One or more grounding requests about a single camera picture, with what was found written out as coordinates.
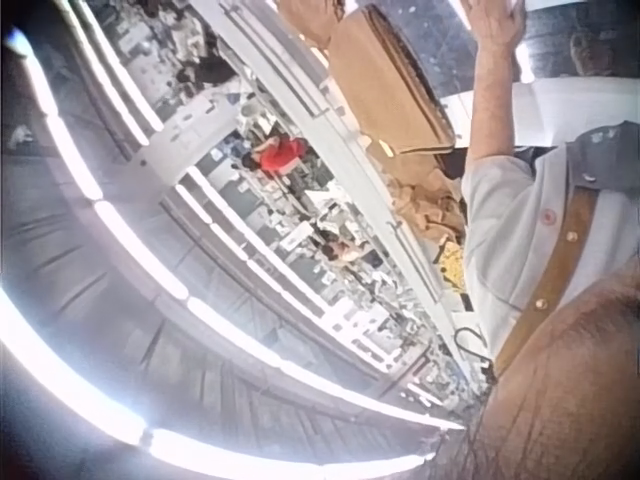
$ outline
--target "leather strap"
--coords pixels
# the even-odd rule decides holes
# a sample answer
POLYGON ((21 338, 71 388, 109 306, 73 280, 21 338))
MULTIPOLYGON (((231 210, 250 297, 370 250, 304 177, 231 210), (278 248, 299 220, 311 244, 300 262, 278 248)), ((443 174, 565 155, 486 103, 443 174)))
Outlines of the leather strap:
POLYGON ((577 187, 569 201, 551 258, 522 315, 495 359, 497 378, 511 365, 529 338, 560 304, 587 242, 598 191, 577 187))

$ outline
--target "white shirt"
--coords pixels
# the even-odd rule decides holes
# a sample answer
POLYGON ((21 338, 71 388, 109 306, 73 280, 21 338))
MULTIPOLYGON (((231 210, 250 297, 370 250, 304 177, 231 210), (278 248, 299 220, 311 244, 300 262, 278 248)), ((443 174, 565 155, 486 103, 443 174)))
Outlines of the white shirt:
MULTIPOLYGON (((534 179, 525 162, 490 157, 476 162, 462 180, 469 224, 465 280, 492 357, 542 277, 564 215, 566 147, 539 158, 536 168, 534 179)), ((639 208, 638 196, 600 192, 589 238, 561 306, 636 254, 639 208)))

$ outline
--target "red shirt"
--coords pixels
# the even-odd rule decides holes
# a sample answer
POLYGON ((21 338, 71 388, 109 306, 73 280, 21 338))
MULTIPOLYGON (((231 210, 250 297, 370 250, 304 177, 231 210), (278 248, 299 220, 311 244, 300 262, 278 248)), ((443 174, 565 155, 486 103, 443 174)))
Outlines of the red shirt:
POLYGON ((277 172, 307 151, 306 143, 300 138, 280 140, 278 146, 270 146, 260 155, 260 168, 265 172, 277 172))

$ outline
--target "shoulder strap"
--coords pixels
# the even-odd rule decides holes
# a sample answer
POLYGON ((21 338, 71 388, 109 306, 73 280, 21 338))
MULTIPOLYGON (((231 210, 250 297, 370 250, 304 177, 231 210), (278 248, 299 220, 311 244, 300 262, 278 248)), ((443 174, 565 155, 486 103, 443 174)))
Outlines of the shoulder strap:
POLYGON ((580 261, 595 212, 598 191, 576 187, 551 258, 522 315, 494 362, 500 378, 529 338, 560 304, 580 261))

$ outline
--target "hand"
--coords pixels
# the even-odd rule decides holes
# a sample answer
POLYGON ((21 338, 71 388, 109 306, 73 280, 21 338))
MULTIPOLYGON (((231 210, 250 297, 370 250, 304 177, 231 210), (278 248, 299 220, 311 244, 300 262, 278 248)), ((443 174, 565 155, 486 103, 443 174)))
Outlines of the hand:
POLYGON ((524 0, 461 0, 480 50, 512 54, 525 30, 524 0))

